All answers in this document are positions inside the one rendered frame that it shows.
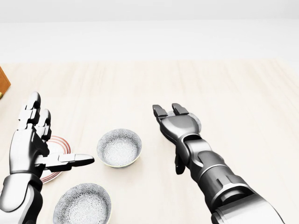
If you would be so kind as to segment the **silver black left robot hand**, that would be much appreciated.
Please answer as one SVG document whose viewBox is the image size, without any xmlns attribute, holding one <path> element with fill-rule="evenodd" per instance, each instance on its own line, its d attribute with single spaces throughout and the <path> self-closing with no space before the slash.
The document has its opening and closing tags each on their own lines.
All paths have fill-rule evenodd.
<svg viewBox="0 0 299 224">
<path fill-rule="evenodd" d="M 89 154 L 51 154 L 47 141 L 51 138 L 51 114 L 41 110 L 41 97 L 33 92 L 19 114 L 19 125 L 13 134 L 9 164 L 10 173 L 31 173 L 40 177 L 44 170 L 62 172 L 72 167 L 94 163 Z"/>
</svg>

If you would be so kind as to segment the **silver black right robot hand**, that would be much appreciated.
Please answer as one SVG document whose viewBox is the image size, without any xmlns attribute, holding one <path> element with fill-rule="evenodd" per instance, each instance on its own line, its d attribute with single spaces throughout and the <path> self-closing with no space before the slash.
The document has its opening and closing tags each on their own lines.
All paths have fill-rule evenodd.
<svg viewBox="0 0 299 224">
<path fill-rule="evenodd" d="M 184 143 L 184 138 L 194 136 L 199 138 L 199 126 L 194 118 L 189 116 L 186 108 L 178 103 L 172 104 L 173 116 L 169 116 L 160 105 L 152 106 L 154 116 L 160 125 L 163 136 L 176 146 L 175 166 L 176 173 L 182 174 L 188 166 L 190 151 Z"/>
</svg>

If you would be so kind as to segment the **wooden cabinet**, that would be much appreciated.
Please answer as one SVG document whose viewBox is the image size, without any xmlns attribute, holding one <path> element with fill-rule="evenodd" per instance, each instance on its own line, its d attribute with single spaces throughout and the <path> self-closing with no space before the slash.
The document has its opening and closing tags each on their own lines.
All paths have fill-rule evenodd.
<svg viewBox="0 0 299 224">
<path fill-rule="evenodd" d="M 5 75 L 3 69 L 0 67 L 0 93 L 4 95 L 10 86 L 11 83 L 9 79 Z"/>
</svg>

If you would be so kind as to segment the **white plate with red rings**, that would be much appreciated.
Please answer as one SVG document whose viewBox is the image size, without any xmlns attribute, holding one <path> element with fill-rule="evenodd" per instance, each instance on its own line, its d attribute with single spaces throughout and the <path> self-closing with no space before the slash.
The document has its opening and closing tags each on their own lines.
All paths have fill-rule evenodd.
<svg viewBox="0 0 299 224">
<path fill-rule="evenodd" d="M 62 137 L 51 136 L 47 141 L 48 149 L 50 154 L 70 154 L 71 147 L 70 144 Z M 43 184 L 52 181 L 58 177 L 62 172 L 51 172 L 50 170 L 44 170 L 41 176 L 41 181 Z"/>
</svg>

